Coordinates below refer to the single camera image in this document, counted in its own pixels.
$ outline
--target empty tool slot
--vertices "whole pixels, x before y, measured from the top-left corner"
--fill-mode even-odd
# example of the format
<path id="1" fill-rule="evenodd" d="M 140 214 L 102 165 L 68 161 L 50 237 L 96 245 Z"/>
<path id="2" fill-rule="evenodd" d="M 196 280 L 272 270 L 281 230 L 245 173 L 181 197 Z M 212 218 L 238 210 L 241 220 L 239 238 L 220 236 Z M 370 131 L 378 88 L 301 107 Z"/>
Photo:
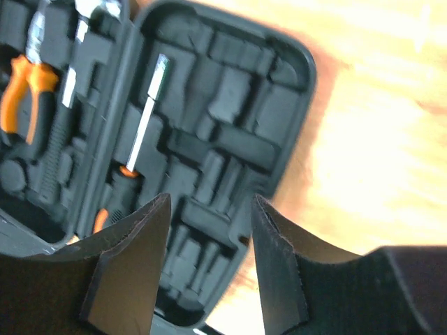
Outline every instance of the empty tool slot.
<path id="1" fill-rule="evenodd" d="M 276 50 L 268 77 L 275 83 L 297 91 L 308 90 L 310 80 L 309 60 L 294 47 L 276 38 L 269 38 L 268 43 Z"/>
<path id="2" fill-rule="evenodd" d="M 223 64 L 266 76 L 274 61 L 275 53 L 268 47 L 218 32 L 212 41 L 209 55 Z"/>
<path id="3" fill-rule="evenodd" d="M 194 199 L 187 198 L 182 208 L 181 219 L 185 224 L 201 231 L 213 240 L 234 248 L 228 237 L 231 225 L 229 217 L 217 213 Z"/>
<path id="4" fill-rule="evenodd" d="M 7 57 L 7 51 L 5 47 L 0 47 L 0 53 L 4 53 L 0 56 L 0 94 L 3 94 L 8 86 L 11 76 L 10 57 Z"/>
<path id="5" fill-rule="evenodd" d="M 48 4 L 45 8 L 45 31 L 41 44 L 42 62 L 58 70 L 67 67 L 71 60 L 77 25 L 78 12 L 73 2 L 54 1 Z"/>
<path id="6" fill-rule="evenodd" d="M 34 178 L 27 164 L 16 158 L 5 159 L 4 152 L 0 152 L 0 161 L 0 214 L 4 211 L 49 243 L 63 239 L 63 227 L 43 209 L 27 201 L 29 183 Z"/>
<path id="7" fill-rule="evenodd" d="M 224 169 L 225 158 L 216 151 L 209 151 L 200 167 L 201 176 L 194 198 L 205 205 L 209 205 L 214 197 L 221 173 Z"/>
<path id="8" fill-rule="evenodd" d="M 278 148 L 274 144 L 229 124 L 220 124 L 211 142 L 174 130 L 168 141 L 168 149 L 199 164 L 203 162 L 209 150 L 224 151 L 228 156 L 238 157 L 262 171 L 270 171 L 273 168 L 278 154 Z"/>
<path id="9" fill-rule="evenodd" d="M 198 122 L 217 95 L 224 67 L 206 56 L 199 56 L 185 86 L 185 109 L 180 127 L 195 133 Z"/>
<path id="10" fill-rule="evenodd" d="M 87 143 L 80 137 L 74 137 L 71 146 L 67 147 L 61 156 L 58 179 L 63 186 L 61 205 L 69 208 L 74 201 L 78 188 L 80 167 L 84 162 Z"/>
<path id="11" fill-rule="evenodd" d="M 23 1 L 3 0 L 0 3 L 0 44 L 24 52 L 33 13 L 33 8 Z"/>
<path id="12" fill-rule="evenodd" d="M 163 183 L 163 192 L 170 194 L 173 216 L 177 213 L 180 200 L 193 194 L 198 176 L 199 172 L 196 169 L 183 164 L 177 158 L 171 158 Z"/>
<path id="13" fill-rule="evenodd" d="M 91 31 L 112 39 L 116 39 L 120 26 L 122 25 L 116 17 L 106 13 L 105 11 L 95 14 L 95 16 L 90 19 L 89 24 Z"/>
<path id="14" fill-rule="evenodd" d="M 193 274 L 192 280 L 187 287 L 181 291 L 177 298 L 177 303 L 180 307 L 188 311 L 199 311 L 204 307 L 203 302 L 207 301 L 207 297 L 203 299 L 209 290 L 208 286 L 213 286 L 214 289 L 217 283 L 210 282 L 210 272 L 212 265 L 219 257 L 221 247 L 215 241 L 207 242 L 200 251 L 200 260 L 196 266 L 196 271 Z"/>
<path id="15" fill-rule="evenodd" d="M 156 30 L 156 37 L 165 43 L 204 54 L 210 47 L 213 29 L 193 13 L 173 13 Z"/>
<path id="16" fill-rule="evenodd" d="M 97 89 L 91 89 L 89 92 L 89 98 L 87 102 L 80 108 L 80 120 L 78 126 L 78 135 L 87 139 L 91 132 L 91 126 L 95 119 L 95 113 L 97 111 L 101 98 L 101 92 Z"/>
<path id="17" fill-rule="evenodd" d="M 257 77 L 252 85 L 251 98 L 244 106 L 244 113 L 237 120 L 237 125 L 252 133 L 256 127 L 256 117 L 259 110 L 264 106 L 265 100 L 270 96 L 272 83 L 265 78 Z"/>
<path id="18" fill-rule="evenodd" d="M 256 113 L 254 133 L 278 145 L 289 137 L 296 110 L 304 101 L 302 96 L 291 89 L 273 85 L 263 105 Z"/>
<path id="19" fill-rule="evenodd" d="M 229 207 L 226 213 L 236 224 L 243 224 L 246 236 L 250 234 L 250 224 L 247 219 L 250 213 L 250 202 L 258 190 L 263 190 L 268 182 L 268 176 L 244 165 L 237 178 L 237 187 L 230 194 Z"/>
<path id="20" fill-rule="evenodd" d="M 90 31 L 85 34 L 84 41 L 80 44 L 74 60 L 76 69 L 75 92 L 79 99 L 86 101 L 89 97 L 89 90 L 98 89 L 98 81 L 104 84 L 104 79 L 98 77 L 101 72 L 98 72 L 96 67 L 100 64 L 106 65 L 109 63 L 114 44 L 113 39 L 97 33 Z"/>
<path id="21" fill-rule="evenodd" d="M 177 222 L 170 230 L 157 295 L 158 313 L 182 325 L 203 315 L 207 300 L 220 283 L 234 249 L 203 232 Z"/>
<path id="22" fill-rule="evenodd" d="M 248 72 L 226 66 L 217 94 L 208 105 L 209 114 L 218 121 L 233 124 L 249 96 L 251 79 Z"/>
<path id="23" fill-rule="evenodd" d="M 216 124 L 216 120 L 209 113 L 204 114 L 197 125 L 197 138 L 205 142 L 211 140 Z"/>
<path id="24" fill-rule="evenodd" d="M 231 158 L 225 168 L 223 177 L 212 201 L 212 208 L 219 213 L 228 214 L 232 205 L 234 192 L 239 188 L 238 182 L 242 178 L 243 165 L 236 158 Z"/>

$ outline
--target wooden table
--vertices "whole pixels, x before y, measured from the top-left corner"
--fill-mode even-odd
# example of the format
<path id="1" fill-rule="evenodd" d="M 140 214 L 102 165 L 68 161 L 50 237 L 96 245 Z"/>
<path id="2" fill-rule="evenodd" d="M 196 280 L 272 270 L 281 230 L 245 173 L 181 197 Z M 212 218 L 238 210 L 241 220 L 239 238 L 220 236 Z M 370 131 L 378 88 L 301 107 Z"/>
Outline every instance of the wooden table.
<path id="1" fill-rule="evenodd" d="M 447 242 L 445 1 L 201 2 L 285 31 L 314 55 L 314 102 L 273 200 L 283 215 L 355 253 Z M 253 248 L 208 323 L 263 334 Z"/>

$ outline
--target black plastic tool case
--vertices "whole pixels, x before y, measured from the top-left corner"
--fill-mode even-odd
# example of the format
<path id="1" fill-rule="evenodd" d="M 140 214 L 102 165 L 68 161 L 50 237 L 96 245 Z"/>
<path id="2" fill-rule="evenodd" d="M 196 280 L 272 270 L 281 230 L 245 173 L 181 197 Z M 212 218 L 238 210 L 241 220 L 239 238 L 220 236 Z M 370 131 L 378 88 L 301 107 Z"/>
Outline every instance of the black plastic tool case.
<path id="1" fill-rule="evenodd" d="M 36 2 L 0 0 L 2 93 L 10 60 L 24 53 Z M 72 2 L 52 3 L 41 51 L 58 71 L 59 86 L 73 57 L 77 70 L 76 126 L 54 176 L 60 200 L 44 206 L 38 199 L 45 153 L 27 159 L 27 96 L 18 136 L 2 134 L 0 144 L 0 179 L 8 189 L 0 188 L 0 235 L 8 240 L 0 251 L 51 253 L 74 235 L 91 234 L 110 199 L 112 172 L 129 157 L 163 53 L 171 67 L 136 163 L 142 185 L 134 208 L 160 192 L 171 194 L 151 334 L 190 334 L 204 324 L 247 252 L 252 195 L 271 197 L 284 173 L 314 91 L 313 59 L 288 36 L 176 0 L 153 3 L 134 22 L 123 3 L 120 22 L 92 20 L 73 56 L 77 19 Z M 10 176 L 14 168 L 20 177 Z"/>

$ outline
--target tool case lid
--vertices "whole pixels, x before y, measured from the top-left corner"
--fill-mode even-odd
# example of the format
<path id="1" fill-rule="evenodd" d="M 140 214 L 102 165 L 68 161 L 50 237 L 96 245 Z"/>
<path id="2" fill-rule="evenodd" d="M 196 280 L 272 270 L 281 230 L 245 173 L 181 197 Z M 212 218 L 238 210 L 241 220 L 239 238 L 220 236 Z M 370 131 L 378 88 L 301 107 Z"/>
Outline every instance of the tool case lid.
<path id="1" fill-rule="evenodd" d="M 151 158 L 166 160 L 168 167 L 165 166 L 163 172 L 158 174 L 163 181 L 154 177 L 152 183 L 158 186 L 148 191 L 147 200 L 158 192 L 171 193 L 174 204 L 178 199 L 178 205 L 173 205 L 173 232 L 168 241 L 167 258 L 175 235 L 179 234 L 179 223 L 184 223 L 193 233 L 196 230 L 201 233 L 201 236 L 192 233 L 196 237 L 192 241 L 216 241 L 227 252 L 228 261 L 228 264 L 222 263 L 227 268 L 216 283 L 212 283 L 209 277 L 209 285 L 206 281 L 203 284 L 209 286 L 207 289 L 212 290 L 212 294 L 200 309 L 192 307 L 188 310 L 178 306 L 170 298 L 172 288 L 163 288 L 161 284 L 151 334 L 192 334 L 195 329 L 204 327 L 206 318 L 247 253 L 252 195 L 256 192 L 268 198 L 274 195 L 312 99 L 316 84 L 315 64 L 307 49 L 289 36 L 230 13 L 188 1 L 162 0 L 142 8 L 128 32 L 103 137 L 98 144 L 96 164 L 91 169 L 81 220 L 85 218 L 86 222 L 91 223 L 94 219 L 104 184 L 107 183 L 105 179 L 110 162 L 126 163 L 132 134 L 136 129 L 136 125 L 128 127 L 126 124 L 134 117 L 135 106 L 139 103 L 141 112 L 146 99 L 144 94 L 137 96 L 136 92 L 147 91 L 157 55 L 166 54 L 173 60 L 174 70 L 147 132 L 161 133 L 150 145 L 162 151 L 164 157 L 151 154 Z M 238 40 L 242 41 L 242 46 L 237 46 Z M 225 44 L 227 53 L 217 45 L 219 41 Z M 232 44 L 242 51 L 231 50 Z M 251 55 L 258 63 L 235 63 L 238 57 L 244 58 L 241 52 Z M 194 133 L 192 128 L 185 126 L 188 123 L 186 113 L 183 119 L 176 114 L 181 110 L 179 105 L 182 101 L 187 105 L 188 93 L 182 93 L 182 90 L 185 91 L 188 82 L 195 80 L 193 73 L 197 68 L 194 64 L 197 64 L 198 57 L 213 59 L 225 69 L 236 70 L 237 75 L 246 72 L 253 76 L 249 81 L 251 89 L 247 93 L 251 95 L 247 98 L 251 101 L 241 108 L 245 116 L 240 120 L 230 121 L 226 116 L 218 115 L 219 108 L 215 105 L 208 107 L 212 119 L 218 120 L 209 137 L 203 135 L 200 129 L 196 128 Z M 243 90 L 245 77 L 237 75 L 232 85 Z M 237 92 L 231 92 L 224 109 L 232 110 L 232 98 L 236 101 L 237 97 Z M 206 120 L 201 119 L 199 123 L 205 124 Z M 147 166 L 153 164 L 153 170 L 157 170 L 155 165 L 158 164 L 151 158 L 145 159 L 143 152 L 140 155 L 137 170 L 142 173 L 149 170 L 149 178 L 157 175 Z M 218 165 L 220 155 L 225 160 L 230 177 L 226 178 L 225 170 L 215 177 L 221 182 L 221 188 L 212 192 L 213 199 L 225 189 L 222 184 L 230 183 L 229 171 L 242 170 L 237 178 L 239 187 L 230 194 L 230 208 L 224 215 L 219 214 L 212 201 L 202 202 L 201 199 L 206 197 L 202 198 L 199 191 L 203 190 L 201 185 L 205 184 L 206 179 L 207 167 L 204 165 L 207 162 Z M 178 187 L 173 187 L 174 182 L 169 183 L 165 174 L 171 180 L 177 180 L 178 184 L 184 186 L 190 181 L 192 186 L 178 190 Z M 184 252 L 190 258 L 197 257 L 195 248 L 187 248 L 187 244 Z"/>

